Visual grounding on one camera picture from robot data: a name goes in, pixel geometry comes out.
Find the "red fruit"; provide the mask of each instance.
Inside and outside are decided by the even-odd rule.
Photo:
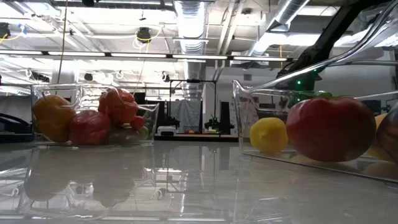
[[[376,133],[372,112],[354,98],[314,98],[293,106],[287,135],[299,153],[322,162],[343,162],[368,150]]]
[[[144,127],[145,121],[142,116],[136,116],[133,121],[130,122],[130,126],[136,130],[139,131],[142,127]]]
[[[69,140],[74,144],[101,144],[110,129],[109,118],[94,110],[77,114],[69,124]]]
[[[99,98],[98,111],[108,115],[113,124],[122,125],[134,119],[138,105],[132,94],[120,89],[110,90]]]

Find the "glossy table surface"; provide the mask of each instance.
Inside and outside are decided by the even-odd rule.
[[[0,156],[1,223],[397,223],[396,211],[397,185],[244,156],[237,143]]]

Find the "ventilation duct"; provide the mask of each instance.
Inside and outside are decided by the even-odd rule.
[[[205,2],[200,1],[175,1],[175,10],[178,14],[178,35],[182,38],[202,39],[205,33]],[[205,43],[201,40],[180,41],[183,54],[200,55],[204,53]],[[183,70],[185,79],[205,79],[205,67],[203,62],[184,62]],[[186,85],[184,95],[189,98],[200,98],[200,85]]]
[[[289,27],[290,22],[292,22],[300,10],[309,1],[310,0],[281,0],[274,14],[275,16],[269,20],[269,22],[266,21],[264,23],[265,27],[263,28],[266,29],[265,33],[251,46],[246,55],[253,57],[259,57],[263,55],[267,48],[275,43],[275,40],[280,36],[278,34],[270,33],[269,31],[284,25]]]

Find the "ceiling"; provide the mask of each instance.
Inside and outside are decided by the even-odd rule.
[[[110,0],[102,0],[96,7],[81,7],[80,0],[69,0],[65,33],[65,51],[74,52],[140,52],[180,54],[178,37],[178,20],[176,13],[168,10],[140,9],[140,4],[123,4],[115,9]],[[332,16],[343,1],[316,0],[310,1],[292,21],[289,32],[305,35],[286,43],[277,42],[266,50],[273,57],[298,57],[302,51],[312,45],[322,30],[328,25]],[[0,22],[10,24],[10,38],[17,37],[24,28],[23,34],[13,41],[3,41],[0,50],[39,50],[60,51],[63,45],[63,17],[65,16],[64,0],[55,1],[0,1]],[[208,40],[205,54],[215,54],[222,37],[225,15],[229,0],[208,2],[206,13],[206,34]],[[227,54],[244,52],[252,46],[257,38],[257,28],[261,19],[277,9],[278,0],[246,0],[243,5],[245,14],[236,12],[234,6],[229,29],[237,20],[233,39],[228,45]],[[140,27],[149,27],[155,37],[149,44],[140,44],[136,32]],[[358,26],[351,26],[349,33],[361,31]],[[171,78],[184,78],[181,62],[121,61],[121,60],[75,60],[80,69],[80,81],[84,81],[86,72],[104,72],[114,76],[118,85],[169,87],[162,81],[165,72]],[[274,62],[269,66],[280,68],[283,63]],[[19,58],[0,55],[0,74],[9,83],[35,83],[26,74],[27,69],[39,72],[50,79],[54,70],[52,58]],[[154,95],[168,95],[168,90],[153,91]]]

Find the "red tomato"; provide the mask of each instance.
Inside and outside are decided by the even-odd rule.
[[[118,89],[110,90],[99,98],[98,111],[109,116],[116,125],[130,123],[138,111],[138,105],[132,94]]]
[[[77,114],[69,124],[69,140],[74,144],[101,144],[110,129],[109,118],[94,110]]]
[[[287,135],[299,153],[322,162],[343,162],[368,150],[376,133],[372,112],[354,98],[314,98],[292,107]]]
[[[145,121],[142,116],[136,116],[133,121],[130,122],[130,126],[136,130],[139,131],[142,127],[144,127]]]

